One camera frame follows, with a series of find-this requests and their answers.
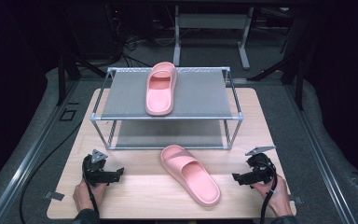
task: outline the pink slide sandal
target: pink slide sandal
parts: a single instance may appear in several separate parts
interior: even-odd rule
[[[161,164],[202,206],[219,202],[220,189],[202,164],[182,147],[171,145],[161,151]]]
[[[146,112],[163,116],[173,110],[173,93],[177,71],[172,63],[158,63],[147,78]]]

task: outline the hand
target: hand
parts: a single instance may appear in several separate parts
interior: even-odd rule
[[[97,184],[96,187],[90,187],[92,193],[94,194],[95,202],[97,203],[97,206],[100,207],[101,202],[103,201],[106,184]],[[78,212],[86,208],[94,210],[94,206],[92,205],[89,191],[87,190],[87,185],[84,179],[81,180],[80,184],[76,185],[73,198]]]
[[[284,180],[280,175],[277,175],[278,184],[272,194],[272,197],[269,199],[268,206],[272,209],[276,217],[282,216],[292,216],[292,210],[290,209],[289,203],[289,194],[287,193],[286,180]],[[263,199],[266,198],[267,193],[271,189],[272,181],[269,181],[267,184],[255,183],[251,185],[255,188],[261,195]]]

